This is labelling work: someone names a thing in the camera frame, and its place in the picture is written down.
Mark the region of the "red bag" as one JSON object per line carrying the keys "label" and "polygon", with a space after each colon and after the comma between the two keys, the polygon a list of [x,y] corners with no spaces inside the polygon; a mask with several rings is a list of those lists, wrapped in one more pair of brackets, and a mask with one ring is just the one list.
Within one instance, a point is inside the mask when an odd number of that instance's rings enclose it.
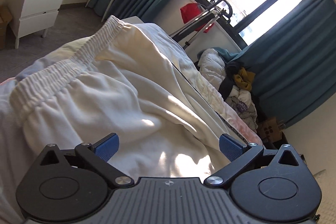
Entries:
{"label": "red bag", "polygon": [[[180,12],[183,23],[187,24],[189,21],[193,20],[197,16],[203,15],[205,13],[205,8],[206,7],[204,5],[201,5],[200,3],[188,3],[187,5],[181,7]],[[198,25],[198,28],[196,28],[195,26],[189,26],[187,30],[191,32],[199,32],[212,18],[214,18],[214,15],[211,12],[204,18],[204,24]]]}

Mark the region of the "cardboard box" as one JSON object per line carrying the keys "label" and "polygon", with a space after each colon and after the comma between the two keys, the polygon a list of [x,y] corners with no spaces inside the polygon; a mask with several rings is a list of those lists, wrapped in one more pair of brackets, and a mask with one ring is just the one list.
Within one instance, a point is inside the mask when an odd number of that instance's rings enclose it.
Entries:
{"label": "cardboard box", "polygon": [[6,45],[6,30],[8,24],[12,21],[13,16],[7,6],[0,7],[0,50]]}

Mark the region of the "teal curtain right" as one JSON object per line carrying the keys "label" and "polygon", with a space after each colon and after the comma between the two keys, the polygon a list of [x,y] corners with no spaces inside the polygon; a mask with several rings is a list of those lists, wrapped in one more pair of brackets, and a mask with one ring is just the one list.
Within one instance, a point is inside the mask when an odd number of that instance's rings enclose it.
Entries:
{"label": "teal curtain right", "polygon": [[335,94],[335,1],[302,0],[235,60],[266,116],[294,125]]}

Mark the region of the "pile of clothes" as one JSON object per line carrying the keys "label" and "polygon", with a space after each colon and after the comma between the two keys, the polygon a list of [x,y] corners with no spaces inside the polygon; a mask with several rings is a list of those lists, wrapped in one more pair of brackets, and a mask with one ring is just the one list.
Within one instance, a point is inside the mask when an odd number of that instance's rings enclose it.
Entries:
{"label": "pile of clothes", "polygon": [[234,75],[243,66],[236,61],[225,63],[219,51],[210,48],[201,53],[198,67],[201,75],[214,86],[240,119],[256,132],[257,110],[252,101],[251,91],[240,89],[234,82]]}

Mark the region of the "brown paper bag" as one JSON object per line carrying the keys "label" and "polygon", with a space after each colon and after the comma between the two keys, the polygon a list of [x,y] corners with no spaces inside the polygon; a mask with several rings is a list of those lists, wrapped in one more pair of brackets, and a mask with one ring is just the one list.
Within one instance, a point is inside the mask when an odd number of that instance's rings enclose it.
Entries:
{"label": "brown paper bag", "polygon": [[284,129],[284,122],[272,117],[258,125],[257,133],[264,143],[274,143],[282,139]]}

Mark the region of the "black silver tripod stand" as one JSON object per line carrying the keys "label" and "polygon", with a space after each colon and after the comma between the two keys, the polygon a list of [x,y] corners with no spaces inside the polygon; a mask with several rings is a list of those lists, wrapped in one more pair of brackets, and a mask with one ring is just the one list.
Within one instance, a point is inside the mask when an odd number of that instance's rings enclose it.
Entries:
{"label": "black silver tripod stand", "polygon": [[189,47],[199,34],[208,30],[221,17],[226,17],[230,23],[233,10],[231,4],[227,0],[211,0],[210,5],[206,7],[200,15],[189,20],[180,29],[177,29],[169,35],[176,43],[189,36],[192,32],[196,32],[182,47],[184,50]]}

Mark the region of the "mustard yellow garment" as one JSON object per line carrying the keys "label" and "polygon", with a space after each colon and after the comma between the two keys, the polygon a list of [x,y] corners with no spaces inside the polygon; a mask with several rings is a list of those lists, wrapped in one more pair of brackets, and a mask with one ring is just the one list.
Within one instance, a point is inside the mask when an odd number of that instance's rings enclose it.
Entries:
{"label": "mustard yellow garment", "polygon": [[255,75],[255,73],[247,71],[244,67],[241,67],[238,73],[234,75],[234,82],[240,89],[250,92],[252,90]]}

